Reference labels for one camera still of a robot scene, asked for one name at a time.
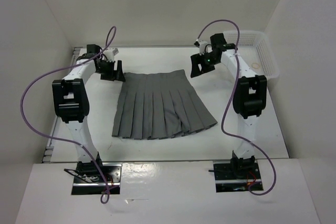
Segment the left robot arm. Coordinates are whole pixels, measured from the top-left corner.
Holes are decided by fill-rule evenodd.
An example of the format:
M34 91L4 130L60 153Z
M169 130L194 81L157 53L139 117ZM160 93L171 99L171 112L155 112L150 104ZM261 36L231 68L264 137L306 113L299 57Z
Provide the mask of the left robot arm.
M85 84L94 73L102 80L125 82L122 61L114 59L118 52L118 48L103 50L96 44L87 45L86 53L77 58L70 72L52 83L55 113L69 129L76 146L77 171L93 182L103 179L104 168L88 127L90 105Z

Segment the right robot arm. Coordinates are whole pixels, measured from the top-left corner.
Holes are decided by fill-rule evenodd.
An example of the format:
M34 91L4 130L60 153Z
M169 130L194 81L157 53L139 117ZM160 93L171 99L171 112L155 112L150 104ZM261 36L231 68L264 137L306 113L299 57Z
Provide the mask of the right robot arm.
M258 75L243 60L236 44L226 42L224 34L214 34L208 43L197 39L194 45L199 53L191 56L191 77L215 70L215 65L223 64L235 78L234 88L224 111L221 128L224 134L240 139L239 147L232 152L230 173L235 178L242 178L255 162L254 137L256 124L266 107L267 78ZM224 130L224 121L229 106L237 114L237 133Z

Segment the grey pleated skirt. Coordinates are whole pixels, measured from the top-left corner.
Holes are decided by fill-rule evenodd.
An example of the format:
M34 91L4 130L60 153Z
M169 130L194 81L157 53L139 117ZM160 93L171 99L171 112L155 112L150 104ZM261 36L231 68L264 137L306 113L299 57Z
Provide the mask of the grey pleated skirt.
M125 73L112 136L134 140L174 138L217 124L185 71Z

